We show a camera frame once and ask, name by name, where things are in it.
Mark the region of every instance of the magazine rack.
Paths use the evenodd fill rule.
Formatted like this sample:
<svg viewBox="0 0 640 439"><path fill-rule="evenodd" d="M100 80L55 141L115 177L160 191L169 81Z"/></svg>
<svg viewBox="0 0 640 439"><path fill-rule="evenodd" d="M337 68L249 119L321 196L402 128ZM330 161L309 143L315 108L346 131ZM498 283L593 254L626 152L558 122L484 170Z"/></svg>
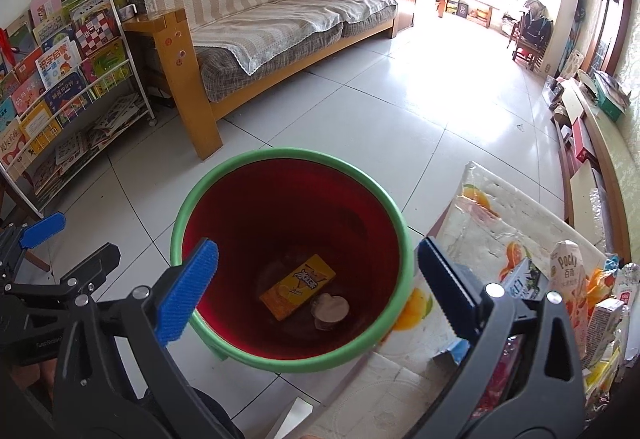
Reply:
<svg viewBox="0 0 640 439"><path fill-rule="evenodd" d="M156 116L149 104L145 89L140 81L140 76L136 69L136 64L133 61L129 43L124 34L117 8L113 0L109 0L109 2L115 24L117 25L117 33L115 35L116 38L119 37L122 41L126 59L117 66L109 69L107 73L82 89L81 92L66 102L57 112L52 112L52 117L47 121L46 125L31 135L30 139L22 146L22 149L14 156L9 165L5 165L0 162L0 180L6 183L6 188L11 188L14 191L14 193L19 197L18 200L21 200L21 202L17 202L17 206L23 210L28 210L27 215L35 220L43 218L43 211L47 204L49 204L54 197L56 197L56 195L65 188L69 181L71 181L71 179L73 179L80 170L87 166L100 152L102 152L102 150L109 146L109 144L124 133L130 126L145 116L148 119L149 125L154 126L157 122ZM95 148L89 149L84 155L82 155L82 157L75 162L69 170L66 170L62 175L60 175L55 186L50 188L46 194L41 195L40 197L37 197L35 192L30 195L26 194L21 189L17 181L33 163L33 158L30 156L31 145L34 143L37 145L38 142L42 142L43 146L49 146L49 143L54 140L62 141L62 138L59 138L59 136L63 132L64 126L68 124L71 119L81 116L90 104L93 104L95 101L100 101L103 96L109 96L109 91L112 88L115 88L120 83L130 80L131 78L134 79L143 102L143 105L140 107L139 111L136 112L134 117L127 120L122 128L117 129L113 134L111 134L108 141L104 144L100 144ZM47 92L49 91L45 91L38 99L33 101L33 104L31 104L25 112L19 115L19 119L26 119L29 113L42 102ZM43 150L43 152L44 151L55 152L53 148Z"/></svg>

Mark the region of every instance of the striped sofa cover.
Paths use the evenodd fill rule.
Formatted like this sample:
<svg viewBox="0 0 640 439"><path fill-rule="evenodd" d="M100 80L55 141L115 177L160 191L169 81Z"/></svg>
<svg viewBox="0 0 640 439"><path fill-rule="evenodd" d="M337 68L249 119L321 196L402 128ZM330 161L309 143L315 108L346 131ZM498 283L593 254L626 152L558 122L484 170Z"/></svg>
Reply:
<svg viewBox="0 0 640 439"><path fill-rule="evenodd" d="M371 29L397 9L396 0L130 1L140 12L185 9L210 101L221 101L340 37Z"/></svg>

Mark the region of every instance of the trash can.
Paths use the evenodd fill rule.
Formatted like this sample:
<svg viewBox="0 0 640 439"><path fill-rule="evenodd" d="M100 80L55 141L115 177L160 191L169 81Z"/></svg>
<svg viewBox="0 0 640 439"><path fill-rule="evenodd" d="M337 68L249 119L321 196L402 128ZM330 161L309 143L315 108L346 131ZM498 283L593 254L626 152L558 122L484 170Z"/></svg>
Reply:
<svg viewBox="0 0 640 439"><path fill-rule="evenodd" d="M398 207L372 178L320 152L261 149L213 168L178 212L171 264L202 237L220 258L191 325L217 355L266 371L355 358L386 335L411 291L413 250ZM344 297L350 311L331 330L315 327L308 302L277 321L259 299L292 273L279 260L292 249L335 271L322 292Z"/></svg>

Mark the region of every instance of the white metal rack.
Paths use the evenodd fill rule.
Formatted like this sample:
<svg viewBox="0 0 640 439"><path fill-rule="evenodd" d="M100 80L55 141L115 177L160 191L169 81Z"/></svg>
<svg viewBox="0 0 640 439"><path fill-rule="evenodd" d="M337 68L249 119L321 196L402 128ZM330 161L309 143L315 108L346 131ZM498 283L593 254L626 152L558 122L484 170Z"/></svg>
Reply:
<svg viewBox="0 0 640 439"><path fill-rule="evenodd" d="M154 115L153 110L151 109L151 105L149 104L149 99L146 96L146 92L144 87L142 86L142 82L140 81L140 76L138 74L138 70L136 69L136 64L133 61L133 57L131 55L131 50L129 48L127 37L125 36L124 29L122 28L122 23L120 22L120 16L118 16L118 10L116 9L116 6L113 0L109 0L109 2L111 4L111 9L113 11L113 17L118 27L120 40L122 41L122 45L126 52L126 57L127 57L126 60L124 62L121 62L117 66L113 67L113 69L110 69L107 73L102 75L93 83L90 83L80 93L76 94L70 101L65 103L62 106L62 108L59 109L59 111L54 112L52 114L52 117L47 122L47 124L41 129L39 129L38 133L34 134L30 138L30 140L28 140L28 142L15 155L14 159L11 161L11 163L8 166L5 166L2 162L0 162L0 175L2 176L2 179L8 184L8 187L13 189L15 193L20 197L20 199L23 200L26 207L28 207L31 210L32 213L29 213L29 215L31 216L43 218L44 215L42 213L42 210L45 208L45 206L47 206L55 198L55 196L58 195L64 189L64 187L69 183L69 181L71 181L71 179L73 179L85 166L87 166L100 152L102 152L105 148L107 148L107 146L109 146L109 144L111 144L118 136L120 136L120 134L124 133L130 126L132 126L135 122L137 122L137 120L147 116L148 122L151 126L155 125L156 122L158 122L158 120L156 119L156 116ZM56 186L52 190L48 191L46 194L44 194L40 198L37 198L34 194L26 194L17 184L17 181L14 181L12 179L9 172L12 171L13 173L15 171L18 171L20 172L20 174L22 174L26 171L26 169L29 167L31 163L26 165L20 164L20 161L21 161L20 157L31 147L31 144L34 143L36 140L38 140L38 138L41 138L43 136L49 142L53 142L54 140L59 139L59 136L63 132L63 130L51 134L52 137L49 138L49 135L50 135L49 129L51 124L57 121L60 124L60 127L62 127L63 123L59 121L60 116L68 114L70 109L74 111L73 117L82 115L82 111L86 109L86 107L88 106L88 103L85 104L81 100L81 104L77 105L76 102L79 98L89 97L91 99L91 96L88 96L88 93L91 91L92 88L96 90L95 87L101 87L103 89L103 93L98 95L94 94L95 99L91 99L89 103L100 101L102 100L103 97L109 96L109 90L111 90L111 88L114 88L122 81L129 80L131 78L134 79L136 85L138 86L138 91L142 96L145 108L143 110L141 109L131 120L127 121L127 123L123 128L116 130L116 132L113 133L113 135L110 137L108 142L87 151L76 163L74 163L74 165L72 165L71 168L69 168L69 170L67 170L63 174L58 184L56 184ZM24 119L29 114L29 112L33 109L33 107L36 104L38 104L40 101L44 99L45 94L41 95L36 101L33 102L33 104L27 109L27 111L23 112L19 116L21 120ZM44 151L50 152L52 151L52 149L46 149ZM20 169L12 170L12 167L20 167Z"/></svg>

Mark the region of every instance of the yellow wrapper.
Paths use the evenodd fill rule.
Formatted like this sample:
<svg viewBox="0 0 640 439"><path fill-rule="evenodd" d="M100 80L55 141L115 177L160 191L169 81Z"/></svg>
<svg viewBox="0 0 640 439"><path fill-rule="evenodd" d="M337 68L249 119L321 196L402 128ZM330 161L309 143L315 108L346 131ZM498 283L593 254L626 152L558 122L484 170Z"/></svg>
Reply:
<svg viewBox="0 0 640 439"><path fill-rule="evenodd" d="M318 255L314 255L260 295L260 300L276 320L282 321L318 293L334 276L334 270Z"/></svg>

